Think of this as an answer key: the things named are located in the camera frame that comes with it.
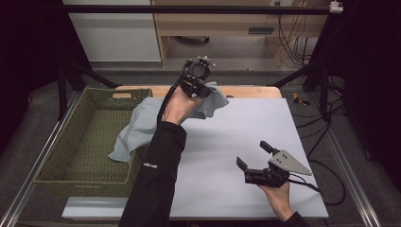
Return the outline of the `white cabinet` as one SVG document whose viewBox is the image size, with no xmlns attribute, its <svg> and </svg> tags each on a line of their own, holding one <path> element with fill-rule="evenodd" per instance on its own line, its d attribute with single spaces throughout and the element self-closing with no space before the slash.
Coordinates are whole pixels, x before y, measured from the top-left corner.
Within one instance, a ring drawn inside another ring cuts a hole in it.
<svg viewBox="0 0 401 227">
<path fill-rule="evenodd" d="M 90 62 L 160 61 L 151 13 L 70 13 Z"/>
</svg>

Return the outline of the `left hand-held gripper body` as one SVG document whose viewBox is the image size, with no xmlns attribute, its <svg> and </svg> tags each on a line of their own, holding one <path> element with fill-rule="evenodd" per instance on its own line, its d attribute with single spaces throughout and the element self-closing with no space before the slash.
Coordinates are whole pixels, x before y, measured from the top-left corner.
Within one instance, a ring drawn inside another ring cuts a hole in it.
<svg viewBox="0 0 401 227">
<path fill-rule="evenodd" d="M 188 60 L 184 64 L 181 81 L 192 83 L 194 80 L 206 80 L 211 73 L 210 66 L 216 65 L 211 63 L 207 56 L 197 56 L 195 60 Z"/>
</svg>

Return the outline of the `black horizontal frame bar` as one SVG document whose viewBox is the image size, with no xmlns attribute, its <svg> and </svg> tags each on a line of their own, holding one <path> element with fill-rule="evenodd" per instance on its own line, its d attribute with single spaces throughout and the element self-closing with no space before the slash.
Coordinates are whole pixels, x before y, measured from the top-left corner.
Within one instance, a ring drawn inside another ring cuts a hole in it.
<svg viewBox="0 0 401 227">
<path fill-rule="evenodd" d="M 239 6 L 118 6 L 64 5 L 69 13 L 163 13 L 163 14 L 280 14 L 328 15 L 329 7 L 239 7 Z"/>
</svg>

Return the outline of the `light blue cloth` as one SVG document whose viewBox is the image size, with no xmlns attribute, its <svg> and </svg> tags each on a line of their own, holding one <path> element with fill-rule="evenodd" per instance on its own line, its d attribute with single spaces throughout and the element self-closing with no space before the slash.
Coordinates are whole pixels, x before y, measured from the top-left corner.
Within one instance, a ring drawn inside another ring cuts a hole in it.
<svg viewBox="0 0 401 227">
<path fill-rule="evenodd" d="M 229 104 L 228 98 L 214 81 L 208 82 L 206 87 L 211 94 L 200 99 L 200 104 L 196 105 L 189 118 L 210 118 L 215 110 Z M 114 149 L 109 154 L 110 159 L 127 163 L 134 150 L 150 143 L 156 132 L 157 116 L 163 101 L 159 97 L 147 97 L 133 109 L 130 123 L 116 137 Z"/>
</svg>

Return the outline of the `person's right hand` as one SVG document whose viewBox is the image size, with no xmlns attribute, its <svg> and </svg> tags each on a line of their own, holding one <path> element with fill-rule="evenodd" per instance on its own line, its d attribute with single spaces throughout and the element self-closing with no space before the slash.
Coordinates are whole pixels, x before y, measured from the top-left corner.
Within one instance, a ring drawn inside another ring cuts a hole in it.
<svg viewBox="0 0 401 227">
<path fill-rule="evenodd" d="M 259 188 L 265 193 L 274 214 L 281 221 L 291 218 L 294 212 L 289 202 L 289 183 L 284 183 L 281 187 L 259 185 Z"/>
</svg>

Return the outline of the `person's left hand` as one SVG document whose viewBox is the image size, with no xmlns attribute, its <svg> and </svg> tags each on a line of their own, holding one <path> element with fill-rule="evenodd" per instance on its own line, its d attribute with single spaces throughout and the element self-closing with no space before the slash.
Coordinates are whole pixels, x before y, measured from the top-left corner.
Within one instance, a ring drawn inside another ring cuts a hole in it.
<svg viewBox="0 0 401 227">
<path fill-rule="evenodd" d="M 202 98 L 188 97 L 183 89 L 178 87 L 166 105 L 162 120 L 181 125 L 201 103 Z"/>
</svg>

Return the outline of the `black curtain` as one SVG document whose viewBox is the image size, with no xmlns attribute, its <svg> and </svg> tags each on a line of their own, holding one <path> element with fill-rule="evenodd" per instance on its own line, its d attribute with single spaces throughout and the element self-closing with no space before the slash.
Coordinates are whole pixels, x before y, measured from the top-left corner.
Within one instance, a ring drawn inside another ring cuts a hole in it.
<svg viewBox="0 0 401 227">
<path fill-rule="evenodd" d="M 344 102 L 366 149 L 401 191 L 401 0 L 341 0 L 317 58 L 344 79 Z"/>
<path fill-rule="evenodd" d="M 85 87 L 75 62 L 91 67 L 63 0 L 0 0 L 0 154 L 27 111 L 28 96 L 58 79 Z"/>
</svg>

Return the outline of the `green woven basket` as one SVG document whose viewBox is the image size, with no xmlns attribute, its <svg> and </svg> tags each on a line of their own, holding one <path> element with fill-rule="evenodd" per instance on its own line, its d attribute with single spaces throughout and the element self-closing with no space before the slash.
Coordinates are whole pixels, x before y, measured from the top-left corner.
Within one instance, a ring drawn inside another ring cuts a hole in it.
<svg viewBox="0 0 401 227">
<path fill-rule="evenodd" d="M 127 162 L 114 161 L 109 154 L 133 109 L 148 96 L 150 89 L 85 89 L 34 183 L 63 197 L 126 198 L 146 149 L 139 148 Z"/>
</svg>

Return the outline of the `metal rail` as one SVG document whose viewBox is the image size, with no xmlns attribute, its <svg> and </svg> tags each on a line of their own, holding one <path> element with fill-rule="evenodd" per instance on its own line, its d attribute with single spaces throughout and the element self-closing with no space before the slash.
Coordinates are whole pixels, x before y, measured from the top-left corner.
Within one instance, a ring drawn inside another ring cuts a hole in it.
<svg viewBox="0 0 401 227">
<path fill-rule="evenodd" d="M 33 167 L 30 169 L 29 173 L 26 176 L 26 179 L 22 186 L 20 187 L 17 195 L 15 196 L 13 202 L 9 206 L 5 215 L 0 219 L 0 227 L 14 227 L 18 221 L 18 218 L 22 214 L 26 203 L 28 202 L 30 196 L 32 195 L 35 184 L 33 182 L 33 178 L 38 172 L 41 164 L 44 162 L 45 157 L 49 153 L 49 150 L 52 148 L 55 140 L 59 136 L 61 132 L 61 128 L 64 126 L 66 119 L 72 112 L 72 109 L 77 104 L 80 99 L 82 92 L 73 92 L 70 96 L 70 99 L 67 103 L 67 110 L 64 116 L 57 121 L 55 127 L 47 138 L 41 152 L 38 155 Z"/>
<path fill-rule="evenodd" d="M 342 182 L 347 187 L 365 227 L 382 227 L 375 209 L 357 178 L 356 172 L 347 159 L 345 149 L 341 147 L 340 140 L 332 129 L 332 126 L 336 122 L 337 107 L 341 109 L 341 105 L 334 101 L 329 108 L 321 108 L 322 104 L 315 94 L 307 93 L 307 97 L 315 112 L 320 115 L 320 122 L 324 126 L 323 137 L 327 140 L 326 144 L 329 146 L 329 151 L 332 153 L 333 159 L 340 171 Z"/>
</svg>

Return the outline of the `black metal stand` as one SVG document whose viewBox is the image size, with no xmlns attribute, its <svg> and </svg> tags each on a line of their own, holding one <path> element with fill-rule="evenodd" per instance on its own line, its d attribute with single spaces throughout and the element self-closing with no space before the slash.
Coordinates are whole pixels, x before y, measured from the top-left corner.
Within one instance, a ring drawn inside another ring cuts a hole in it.
<svg viewBox="0 0 401 227">
<path fill-rule="evenodd" d="M 271 86 L 281 88 L 300 76 L 306 76 L 303 85 L 306 92 L 313 92 L 317 86 L 320 86 L 320 114 L 326 122 L 330 122 L 331 116 L 327 110 L 329 70 L 323 63 L 310 63 L 289 76 L 274 82 Z"/>
<path fill-rule="evenodd" d="M 59 120 L 62 120 L 67 112 L 66 82 L 69 82 L 75 91 L 83 91 L 86 83 L 83 81 L 82 75 L 89 76 L 109 88 L 118 87 L 117 83 L 103 78 L 92 69 L 79 65 L 75 61 L 62 63 L 58 69 Z"/>
</svg>

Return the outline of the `yellow and black tape piece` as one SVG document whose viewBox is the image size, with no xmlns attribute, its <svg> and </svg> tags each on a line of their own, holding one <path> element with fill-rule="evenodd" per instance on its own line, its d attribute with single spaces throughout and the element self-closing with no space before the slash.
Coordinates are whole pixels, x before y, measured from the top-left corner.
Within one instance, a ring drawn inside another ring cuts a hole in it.
<svg viewBox="0 0 401 227">
<path fill-rule="evenodd" d="M 310 105 L 309 101 L 301 100 L 298 96 L 298 93 L 293 93 L 293 103 L 304 105 L 304 106 Z"/>
</svg>

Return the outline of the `grey power strip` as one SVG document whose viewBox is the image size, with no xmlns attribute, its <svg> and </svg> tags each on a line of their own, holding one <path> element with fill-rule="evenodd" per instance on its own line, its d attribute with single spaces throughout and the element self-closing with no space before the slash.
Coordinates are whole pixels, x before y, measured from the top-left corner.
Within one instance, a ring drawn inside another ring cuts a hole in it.
<svg viewBox="0 0 401 227">
<path fill-rule="evenodd" d="M 248 33 L 250 35 L 271 35 L 274 32 L 273 27 L 250 27 Z"/>
</svg>

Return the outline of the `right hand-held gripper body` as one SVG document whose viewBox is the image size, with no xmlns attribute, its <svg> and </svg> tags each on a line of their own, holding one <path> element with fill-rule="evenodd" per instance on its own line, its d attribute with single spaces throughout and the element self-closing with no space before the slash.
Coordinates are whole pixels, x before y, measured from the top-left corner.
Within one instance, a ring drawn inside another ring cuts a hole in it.
<svg viewBox="0 0 401 227">
<path fill-rule="evenodd" d="M 268 160 L 266 168 L 253 169 L 243 164 L 245 183 L 279 188 L 286 182 L 292 182 L 289 178 L 290 173 L 299 173 L 306 176 L 312 175 L 310 169 L 296 160 L 286 150 L 266 148 L 266 152 L 272 155 Z"/>
</svg>

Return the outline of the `wooden desk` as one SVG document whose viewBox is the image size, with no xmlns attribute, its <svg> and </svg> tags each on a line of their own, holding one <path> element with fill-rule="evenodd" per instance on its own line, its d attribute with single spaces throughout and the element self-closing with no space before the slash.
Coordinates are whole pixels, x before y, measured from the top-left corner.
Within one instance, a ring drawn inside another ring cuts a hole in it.
<svg viewBox="0 0 401 227">
<path fill-rule="evenodd" d="M 150 0 L 153 6 L 239 6 L 239 7 L 327 7 L 329 0 Z M 163 14 L 154 15 L 162 37 L 246 36 L 250 27 L 273 27 L 264 36 L 277 66 L 290 60 L 292 41 L 316 38 L 323 29 L 324 15 L 268 14 Z"/>
</svg>

